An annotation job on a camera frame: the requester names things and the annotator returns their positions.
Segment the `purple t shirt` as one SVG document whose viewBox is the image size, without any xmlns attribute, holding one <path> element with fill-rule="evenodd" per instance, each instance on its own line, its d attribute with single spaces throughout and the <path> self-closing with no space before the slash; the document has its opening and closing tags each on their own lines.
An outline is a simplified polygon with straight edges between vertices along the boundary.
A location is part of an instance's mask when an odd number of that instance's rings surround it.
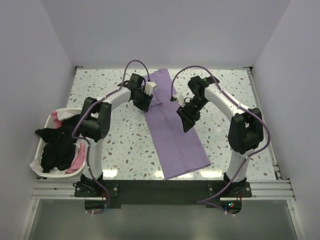
<svg viewBox="0 0 320 240">
<path fill-rule="evenodd" d="M 170 102 L 172 80 L 166 68 L 150 74 L 158 85 L 153 91 L 145 119 L 158 155 L 164 178 L 172 179 L 203 169 L 211 164 L 194 128 L 183 131 L 177 114 L 180 105 Z"/>
</svg>

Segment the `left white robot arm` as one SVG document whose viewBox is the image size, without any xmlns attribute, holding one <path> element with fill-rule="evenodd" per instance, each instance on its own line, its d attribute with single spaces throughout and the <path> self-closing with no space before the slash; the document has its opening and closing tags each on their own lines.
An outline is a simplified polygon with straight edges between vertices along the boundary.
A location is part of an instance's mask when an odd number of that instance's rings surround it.
<svg viewBox="0 0 320 240">
<path fill-rule="evenodd" d="M 157 87 L 155 82 L 146 81 L 144 77 L 133 73 L 129 80 L 120 83 L 116 90 L 102 99 L 87 97 L 84 100 L 80 120 L 74 130 L 77 136 L 88 143 L 80 182 L 92 196 L 99 196 L 104 190 L 102 149 L 110 130 L 112 111 L 131 101 L 146 113 Z"/>
</svg>

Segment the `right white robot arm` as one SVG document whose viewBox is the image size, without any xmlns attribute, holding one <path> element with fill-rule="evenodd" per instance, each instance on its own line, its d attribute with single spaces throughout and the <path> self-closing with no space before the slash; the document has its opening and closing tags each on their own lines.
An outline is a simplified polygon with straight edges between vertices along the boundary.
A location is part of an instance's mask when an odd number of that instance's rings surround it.
<svg viewBox="0 0 320 240">
<path fill-rule="evenodd" d="M 195 76 L 187 85 L 193 93 L 190 100 L 180 93 L 170 97 L 172 102 L 180 104 L 176 112 L 185 133 L 195 126 L 201 110 L 209 102 L 230 122 L 227 140 L 232 153 L 222 189 L 227 196 L 233 197 L 241 190 L 240 183 L 247 179 L 248 155 L 264 140 L 262 113 L 258 108 L 241 106 L 232 95 L 222 90 L 220 81 L 214 76 Z"/>
</svg>

